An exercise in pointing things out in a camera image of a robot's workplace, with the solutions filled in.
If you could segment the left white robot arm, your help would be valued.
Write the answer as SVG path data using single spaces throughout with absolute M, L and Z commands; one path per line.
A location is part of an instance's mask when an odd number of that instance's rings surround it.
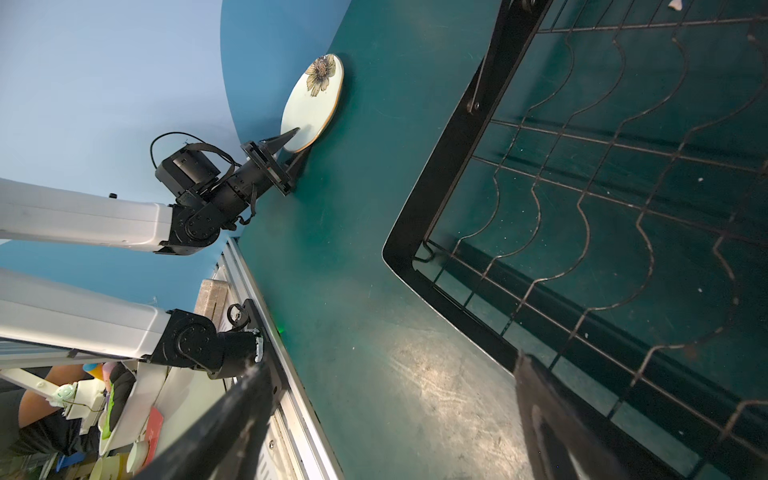
M 173 257 L 248 224 L 270 190 L 291 193 L 302 131 L 242 145 L 243 162 L 215 165 L 218 147 L 192 137 L 155 164 L 173 202 L 153 203 L 3 180 L 1 335 L 106 358 L 239 375 L 260 341 L 238 322 L 220 331 L 191 311 L 200 273 Z

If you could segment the black wire dish rack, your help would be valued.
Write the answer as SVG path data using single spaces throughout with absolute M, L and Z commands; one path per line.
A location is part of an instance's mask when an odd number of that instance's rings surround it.
M 383 248 L 643 478 L 767 475 L 767 5 L 503 1 Z

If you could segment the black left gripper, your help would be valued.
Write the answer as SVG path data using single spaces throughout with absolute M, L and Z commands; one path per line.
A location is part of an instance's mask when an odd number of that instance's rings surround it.
M 256 178 L 253 184 L 258 196 L 275 187 L 284 196 L 292 193 L 305 169 L 311 153 L 308 146 L 299 152 L 288 152 L 285 145 L 299 132 L 294 127 L 285 133 L 257 142 L 248 141 L 241 145 L 247 161 L 244 167 L 253 166 Z

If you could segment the person forearm, background clutter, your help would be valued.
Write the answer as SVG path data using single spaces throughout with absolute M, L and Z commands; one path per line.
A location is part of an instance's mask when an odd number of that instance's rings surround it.
M 78 420 L 68 420 L 61 409 L 43 396 L 3 380 L 1 382 L 1 456 L 36 454 L 95 454 L 100 442 L 111 437 L 124 412 L 124 403 L 135 384 L 134 373 L 118 362 L 105 379 L 110 396 L 104 418 L 109 426 L 80 432 Z

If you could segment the mint green leaf plate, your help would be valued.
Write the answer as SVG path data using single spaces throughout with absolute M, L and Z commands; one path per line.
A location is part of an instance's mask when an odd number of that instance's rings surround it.
M 336 55 L 326 54 L 309 65 L 283 110 L 280 133 L 297 129 L 285 150 L 300 152 L 320 137 L 336 111 L 343 81 L 344 66 Z

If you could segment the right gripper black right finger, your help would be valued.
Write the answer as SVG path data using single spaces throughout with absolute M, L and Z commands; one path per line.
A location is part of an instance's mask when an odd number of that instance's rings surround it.
M 602 417 L 544 364 L 519 352 L 513 377 L 524 442 L 536 479 L 630 477 L 616 447 L 616 435 Z

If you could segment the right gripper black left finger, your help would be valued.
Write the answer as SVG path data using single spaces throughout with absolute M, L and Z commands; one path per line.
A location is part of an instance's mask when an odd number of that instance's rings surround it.
M 273 411 L 274 387 L 263 363 L 245 375 L 174 444 L 140 471 L 138 479 L 208 479 L 233 447 L 243 450 L 237 478 L 255 473 Z

